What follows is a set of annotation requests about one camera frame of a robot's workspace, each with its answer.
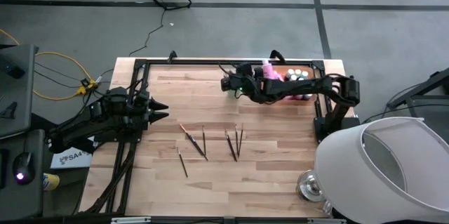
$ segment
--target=metal lamp base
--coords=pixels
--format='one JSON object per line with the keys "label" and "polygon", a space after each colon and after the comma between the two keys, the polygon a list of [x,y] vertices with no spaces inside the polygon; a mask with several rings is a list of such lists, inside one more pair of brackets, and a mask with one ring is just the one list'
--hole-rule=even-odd
{"label": "metal lamp base", "polygon": [[304,172],[298,179],[296,192],[308,202],[323,202],[326,200],[315,179],[315,172]]}

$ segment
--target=concrete floor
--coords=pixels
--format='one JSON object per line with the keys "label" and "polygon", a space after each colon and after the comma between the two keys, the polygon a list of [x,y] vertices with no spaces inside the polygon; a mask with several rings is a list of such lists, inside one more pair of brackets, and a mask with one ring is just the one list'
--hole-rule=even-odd
{"label": "concrete floor", "polygon": [[[192,1],[314,3],[314,0]],[[321,3],[446,6],[449,0],[321,0]],[[151,7],[0,5],[0,28],[23,44],[36,44],[40,51],[57,51],[76,58],[95,78],[112,68],[117,57],[141,47],[146,33],[159,26],[161,14],[160,8]],[[332,58],[343,59],[347,74],[361,82],[361,103],[356,108],[361,119],[380,113],[393,94],[449,65],[449,11],[324,10],[323,19]],[[323,58],[314,9],[199,7],[167,12],[163,23],[164,28],[151,36],[148,48],[136,56],[168,56],[171,50],[176,50],[180,57],[266,58],[276,49],[287,58]],[[11,41],[0,36],[0,43]],[[74,77],[83,76],[76,66],[54,56],[36,61]],[[47,70],[40,71],[61,79]],[[70,79],[61,81],[76,84]],[[74,91],[39,76],[35,88],[53,96]],[[52,102],[34,97],[33,102],[33,112],[60,123],[79,110],[81,98]],[[74,193],[67,202],[74,204],[76,200]],[[55,206],[54,210],[63,214],[71,212],[70,208],[71,205],[63,211]]]}

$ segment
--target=white lamp shade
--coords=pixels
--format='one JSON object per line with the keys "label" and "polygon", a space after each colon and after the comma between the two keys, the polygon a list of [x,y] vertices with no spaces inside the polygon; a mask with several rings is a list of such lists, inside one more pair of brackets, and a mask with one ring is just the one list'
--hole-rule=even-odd
{"label": "white lamp shade", "polygon": [[[369,150],[374,142],[385,158]],[[393,117],[332,133],[316,150],[315,173],[324,197],[358,223],[449,222],[449,145],[422,119]]]}

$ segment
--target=yellow cable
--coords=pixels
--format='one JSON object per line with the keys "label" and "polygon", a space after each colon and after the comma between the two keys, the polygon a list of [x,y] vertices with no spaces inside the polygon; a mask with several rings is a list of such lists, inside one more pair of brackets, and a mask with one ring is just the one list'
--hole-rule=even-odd
{"label": "yellow cable", "polygon": [[[14,37],[11,36],[9,33],[5,32],[5,31],[2,30],[2,29],[0,29],[0,32],[2,32],[2,33],[5,34],[7,37],[9,37],[10,39],[12,39],[17,45],[20,45],[19,41],[17,41],[16,39],[14,39]],[[92,77],[89,75],[89,73],[87,73],[86,69],[84,69],[83,65],[81,65],[79,62],[77,62],[75,59],[69,57],[68,55],[64,55],[64,54],[58,53],[58,52],[40,52],[40,53],[37,53],[37,54],[36,54],[36,56],[38,56],[38,55],[58,55],[58,56],[61,56],[61,57],[66,58],[66,59],[68,59],[68,60],[71,60],[72,62],[75,62],[76,65],[78,65],[78,67],[80,67],[80,68],[84,71],[84,73],[86,74],[86,76],[89,78],[90,81],[93,80]],[[73,95],[68,96],[68,97],[63,97],[63,98],[47,97],[47,96],[45,96],[45,95],[42,95],[42,94],[38,93],[36,90],[33,90],[33,93],[36,94],[36,95],[38,95],[38,96],[41,97],[41,98],[45,98],[45,99],[48,99],[48,100],[68,100],[68,99],[73,98],[73,97],[75,97],[75,96],[77,96],[77,95],[79,95],[79,94],[85,94],[85,93],[82,93],[82,91],[81,91],[82,88],[83,88],[83,86],[81,86],[80,89],[79,89],[76,93],[74,93]]]}
{"label": "yellow cable", "polygon": [[0,32],[4,33],[7,37],[9,37],[9,39],[12,39],[17,45],[20,45],[19,41],[14,39],[14,37],[12,37],[9,33],[5,32],[3,29],[0,29]]}

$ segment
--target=wooden tabletop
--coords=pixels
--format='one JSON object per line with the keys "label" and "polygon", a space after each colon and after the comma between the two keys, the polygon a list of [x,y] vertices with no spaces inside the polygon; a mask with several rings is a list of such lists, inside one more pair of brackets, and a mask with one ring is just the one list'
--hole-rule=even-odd
{"label": "wooden tabletop", "polygon": [[[130,84],[134,60],[117,59],[110,88]],[[324,63],[326,74],[344,74],[341,60],[324,60]],[[237,100],[233,93],[221,91],[222,76],[217,65],[151,67],[150,95],[170,107],[170,116],[152,124],[142,136],[126,214],[324,216],[317,206],[305,204],[295,192],[298,177],[314,166],[316,140],[312,122],[316,114],[313,101],[259,105],[245,96]],[[204,125],[209,162],[187,140],[179,123],[201,148]],[[242,124],[244,127],[238,162],[233,160],[224,134],[227,129],[236,149],[236,124],[239,130]],[[176,147],[182,153],[188,178]],[[111,180],[116,149],[116,143],[107,143],[95,151],[80,211],[91,206]]]}

